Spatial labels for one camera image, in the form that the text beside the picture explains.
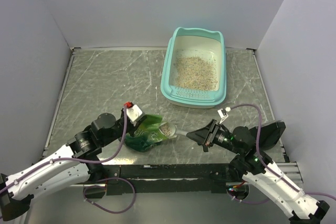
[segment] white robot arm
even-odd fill
[[[228,117],[227,111],[239,106],[253,106],[259,112],[259,126],[248,129],[236,127],[231,133],[222,122]],[[236,153],[229,170],[236,181],[254,185],[271,199],[289,218],[291,224],[319,224],[329,210],[324,201],[317,201],[304,193],[260,148],[260,133],[263,146],[276,143],[285,129],[284,122],[261,127],[261,112],[253,104],[241,104],[218,111],[220,123],[212,120],[206,127],[187,133],[187,137],[203,147],[205,152],[214,144]]]
[[[133,134],[144,119],[141,109],[128,102],[120,119],[116,120],[109,113],[101,114],[50,156],[19,173],[9,176],[1,174],[0,209],[3,220],[21,216],[31,204],[58,190],[101,178],[102,163],[113,159],[119,152],[99,161],[97,155],[102,147],[126,133]]]

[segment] green bag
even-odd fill
[[[127,147],[132,148],[135,151],[148,151],[161,144],[163,140],[174,137],[175,131],[167,128],[166,125],[168,124],[170,123],[162,121],[162,116],[148,114],[146,115],[146,119],[135,131],[134,137],[127,134],[124,143]]]

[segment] table surface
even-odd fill
[[[204,127],[211,119],[219,120],[217,110],[240,103],[254,103],[261,108],[263,123],[272,121],[253,52],[226,51],[227,92],[224,102],[211,109],[190,109],[173,105],[160,91],[165,50],[103,50],[79,49],[65,86],[55,125],[48,146],[48,155],[82,131],[99,114],[116,116],[126,101],[138,104],[147,114],[160,114],[179,129],[192,131]],[[257,125],[254,108],[239,108],[230,112],[225,126]],[[103,148],[100,159],[111,156],[119,141]],[[284,162],[280,144],[267,153],[276,162]],[[229,163],[235,156],[214,146],[204,153],[201,146],[186,137],[163,141],[145,153],[123,147],[119,155],[105,164],[211,164]]]

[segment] metal bracket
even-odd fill
[[[219,117],[220,117],[219,124],[222,124],[229,116],[226,113],[226,110],[224,110],[224,109],[217,110],[217,112],[218,112]]]
[[[45,147],[43,149],[43,153],[42,153],[41,159],[46,158],[48,156],[48,149],[49,149],[48,147]]]
[[[107,177],[112,178],[112,177],[117,177],[120,178],[120,167],[109,167],[106,169]],[[108,184],[117,184],[118,180],[117,179],[112,179],[108,181]]]

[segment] white wall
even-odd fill
[[[336,195],[336,0],[284,0],[257,60],[305,188]],[[336,223],[336,204],[327,220]]]
[[[283,0],[45,0],[70,47],[166,46],[178,26],[257,48]]]
[[[40,158],[69,56],[42,0],[0,0],[0,173]]]

